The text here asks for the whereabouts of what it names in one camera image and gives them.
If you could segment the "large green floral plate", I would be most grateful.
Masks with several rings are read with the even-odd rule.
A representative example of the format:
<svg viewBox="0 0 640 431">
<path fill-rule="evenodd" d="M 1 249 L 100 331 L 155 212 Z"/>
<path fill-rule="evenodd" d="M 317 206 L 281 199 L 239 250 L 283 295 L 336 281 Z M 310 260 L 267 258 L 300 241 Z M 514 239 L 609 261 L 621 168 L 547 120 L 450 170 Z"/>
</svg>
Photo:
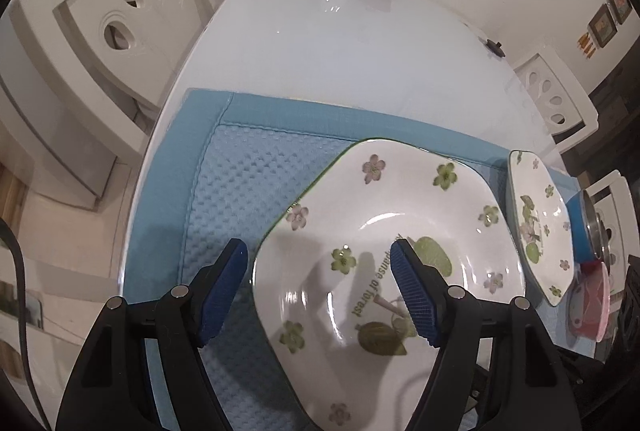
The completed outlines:
<svg viewBox="0 0 640 431">
<path fill-rule="evenodd" d="M 262 329 L 319 429 L 404 429 L 427 383 L 437 352 L 390 269 L 398 239 L 478 299 L 525 291 L 480 173 L 391 140 L 347 148 L 270 229 L 252 277 Z"/>
</svg>

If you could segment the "small green floral plate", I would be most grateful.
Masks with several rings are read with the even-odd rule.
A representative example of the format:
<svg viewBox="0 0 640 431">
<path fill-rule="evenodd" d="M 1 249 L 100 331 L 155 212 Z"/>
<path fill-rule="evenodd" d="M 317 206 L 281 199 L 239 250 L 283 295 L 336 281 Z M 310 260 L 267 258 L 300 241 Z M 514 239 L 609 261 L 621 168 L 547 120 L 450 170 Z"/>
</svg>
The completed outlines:
<svg viewBox="0 0 640 431">
<path fill-rule="evenodd" d="M 542 298 L 556 307 L 574 279 L 570 216 L 540 157 L 514 150 L 506 165 L 508 220 L 523 267 Z"/>
</svg>

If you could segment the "pink polka dot bowl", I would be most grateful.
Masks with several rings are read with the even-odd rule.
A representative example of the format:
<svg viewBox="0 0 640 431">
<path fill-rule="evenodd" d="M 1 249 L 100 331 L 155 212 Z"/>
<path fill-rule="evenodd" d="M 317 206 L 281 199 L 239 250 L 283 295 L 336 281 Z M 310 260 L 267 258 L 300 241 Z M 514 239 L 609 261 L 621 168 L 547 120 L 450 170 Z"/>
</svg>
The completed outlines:
<svg viewBox="0 0 640 431">
<path fill-rule="evenodd" d="M 579 266 L 568 301 L 568 329 L 576 337 L 601 342 L 611 307 L 610 279 L 602 261 Z"/>
</svg>

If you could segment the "blue steel bowl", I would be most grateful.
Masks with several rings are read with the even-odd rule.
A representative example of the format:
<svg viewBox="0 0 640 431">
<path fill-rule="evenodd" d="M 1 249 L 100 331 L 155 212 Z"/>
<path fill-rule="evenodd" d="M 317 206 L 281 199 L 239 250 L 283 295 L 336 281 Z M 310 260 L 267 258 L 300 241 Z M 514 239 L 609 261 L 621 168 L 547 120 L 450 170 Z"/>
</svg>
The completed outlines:
<svg viewBox="0 0 640 431">
<path fill-rule="evenodd" d="M 603 262 L 611 269 L 612 252 L 604 222 L 586 191 L 576 193 L 567 203 L 574 259 L 579 264 Z"/>
</svg>

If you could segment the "light blue quilted mat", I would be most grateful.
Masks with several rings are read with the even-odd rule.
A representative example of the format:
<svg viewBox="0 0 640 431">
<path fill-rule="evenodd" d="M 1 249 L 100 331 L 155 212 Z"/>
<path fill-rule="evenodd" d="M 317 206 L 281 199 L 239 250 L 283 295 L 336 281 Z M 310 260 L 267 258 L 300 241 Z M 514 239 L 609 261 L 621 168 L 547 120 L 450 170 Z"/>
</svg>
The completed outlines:
<svg viewBox="0 0 640 431">
<path fill-rule="evenodd" d="M 454 157 L 506 195 L 506 145 L 397 116 L 267 96 L 192 89 L 167 129 L 131 214 L 122 290 L 160 298 L 213 263 L 231 238 L 255 251 L 318 175 L 364 139 L 392 139 Z M 237 430 L 309 430 L 262 331 L 250 286 L 201 357 Z"/>
</svg>

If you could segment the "white chair near right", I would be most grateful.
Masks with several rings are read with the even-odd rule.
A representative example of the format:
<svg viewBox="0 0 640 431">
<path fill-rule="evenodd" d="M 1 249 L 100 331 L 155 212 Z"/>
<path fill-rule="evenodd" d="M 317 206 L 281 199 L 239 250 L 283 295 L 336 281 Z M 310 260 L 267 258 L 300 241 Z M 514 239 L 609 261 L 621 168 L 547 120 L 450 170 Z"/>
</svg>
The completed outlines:
<svg viewBox="0 0 640 431">
<path fill-rule="evenodd" d="M 610 280 L 615 292 L 624 289 L 631 255 L 639 255 L 639 229 L 631 190 L 620 171 L 613 170 L 582 191 L 586 206 L 592 205 L 608 235 Z"/>
</svg>

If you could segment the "white chair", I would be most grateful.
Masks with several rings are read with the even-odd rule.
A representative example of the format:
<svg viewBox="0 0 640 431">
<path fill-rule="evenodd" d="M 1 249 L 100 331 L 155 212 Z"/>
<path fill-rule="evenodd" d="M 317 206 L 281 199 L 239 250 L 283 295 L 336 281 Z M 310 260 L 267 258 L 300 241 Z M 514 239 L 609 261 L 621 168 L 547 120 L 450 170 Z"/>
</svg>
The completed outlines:
<svg viewBox="0 0 640 431">
<path fill-rule="evenodd" d="M 586 206 L 592 205 L 608 235 L 610 280 L 615 292 L 624 289 L 631 255 L 639 255 L 639 229 L 631 190 L 620 171 L 613 170 L 582 191 Z"/>
<path fill-rule="evenodd" d="M 532 97 L 560 154 L 598 131 L 596 106 L 570 68 L 548 44 L 540 44 L 516 63 L 514 73 Z"/>
<path fill-rule="evenodd" d="M 135 166 L 149 138 L 101 84 L 160 112 L 214 11 L 214 0 L 14 0 L 10 17 L 44 82 L 100 143 Z"/>
</svg>

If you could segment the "white chair far right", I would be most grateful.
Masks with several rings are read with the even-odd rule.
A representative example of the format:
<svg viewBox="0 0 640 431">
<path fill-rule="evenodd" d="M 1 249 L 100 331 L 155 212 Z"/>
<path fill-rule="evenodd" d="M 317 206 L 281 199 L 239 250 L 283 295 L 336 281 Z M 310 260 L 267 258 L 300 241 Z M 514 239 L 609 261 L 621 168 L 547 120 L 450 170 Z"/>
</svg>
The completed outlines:
<svg viewBox="0 0 640 431">
<path fill-rule="evenodd" d="M 532 97 L 560 154 L 598 131 L 596 106 L 570 68 L 548 44 L 540 44 L 516 63 L 514 73 Z"/>
</svg>

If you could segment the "small black lid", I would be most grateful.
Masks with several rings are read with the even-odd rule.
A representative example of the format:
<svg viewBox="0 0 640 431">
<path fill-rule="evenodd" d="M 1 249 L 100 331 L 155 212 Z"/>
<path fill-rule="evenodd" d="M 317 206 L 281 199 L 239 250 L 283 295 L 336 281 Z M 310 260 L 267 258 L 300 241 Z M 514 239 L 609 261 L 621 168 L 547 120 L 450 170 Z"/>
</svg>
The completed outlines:
<svg viewBox="0 0 640 431">
<path fill-rule="evenodd" d="M 503 51 L 501 43 L 498 41 L 487 39 L 485 46 L 491 53 L 494 53 L 495 56 L 498 56 L 498 58 L 504 58 L 506 56 L 506 54 Z"/>
</svg>

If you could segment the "white chair far left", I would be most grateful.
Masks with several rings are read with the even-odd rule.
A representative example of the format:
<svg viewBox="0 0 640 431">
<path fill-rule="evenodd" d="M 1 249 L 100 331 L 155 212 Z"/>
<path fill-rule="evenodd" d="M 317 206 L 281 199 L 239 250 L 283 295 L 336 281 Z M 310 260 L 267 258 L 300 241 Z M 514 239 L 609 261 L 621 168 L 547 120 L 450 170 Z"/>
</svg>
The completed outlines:
<svg viewBox="0 0 640 431">
<path fill-rule="evenodd" d="M 214 0 L 14 0 L 10 17 L 44 82 L 100 143 L 135 166 L 149 138 L 101 84 L 160 112 L 214 11 Z"/>
</svg>

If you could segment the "lower small framed picture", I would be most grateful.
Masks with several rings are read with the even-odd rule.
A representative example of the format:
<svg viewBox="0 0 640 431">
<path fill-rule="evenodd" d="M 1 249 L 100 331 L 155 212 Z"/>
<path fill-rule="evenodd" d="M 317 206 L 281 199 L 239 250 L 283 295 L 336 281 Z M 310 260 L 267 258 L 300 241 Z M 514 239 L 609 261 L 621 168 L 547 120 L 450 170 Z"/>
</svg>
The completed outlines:
<svg viewBox="0 0 640 431">
<path fill-rule="evenodd" d="M 589 22 L 589 28 L 599 48 L 604 48 L 617 34 L 617 27 L 612 13 L 606 4 L 602 4 L 598 12 Z"/>
</svg>

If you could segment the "small framed picture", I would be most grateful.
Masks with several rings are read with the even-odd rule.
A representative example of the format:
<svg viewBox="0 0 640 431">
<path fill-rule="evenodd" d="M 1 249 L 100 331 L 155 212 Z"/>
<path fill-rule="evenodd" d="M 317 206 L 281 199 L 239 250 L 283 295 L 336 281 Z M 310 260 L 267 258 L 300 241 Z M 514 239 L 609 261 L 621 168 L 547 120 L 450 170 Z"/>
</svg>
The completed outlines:
<svg viewBox="0 0 640 431">
<path fill-rule="evenodd" d="M 608 0 L 608 5 L 614 15 L 615 21 L 623 25 L 631 14 L 632 5 L 629 0 Z"/>
<path fill-rule="evenodd" d="M 602 4 L 598 12 L 589 22 L 589 28 L 599 48 L 604 48 L 617 34 L 617 27 L 612 13 L 606 4 Z"/>
</svg>

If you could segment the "upper small framed picture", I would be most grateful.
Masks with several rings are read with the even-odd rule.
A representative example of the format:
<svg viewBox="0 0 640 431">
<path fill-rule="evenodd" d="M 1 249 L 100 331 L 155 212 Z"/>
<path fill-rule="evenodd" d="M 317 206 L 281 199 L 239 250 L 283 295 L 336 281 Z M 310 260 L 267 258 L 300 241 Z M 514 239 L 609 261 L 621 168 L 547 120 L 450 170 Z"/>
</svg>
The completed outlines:
<svg viewBox="0 0 640 431">
<path fill-rule="evenodd" d="M 631 14 L 632 5 L 629 0 L 608 0 L 608 5 L 614 15 L 615 21 L 623 25 Z"/>
</svg>

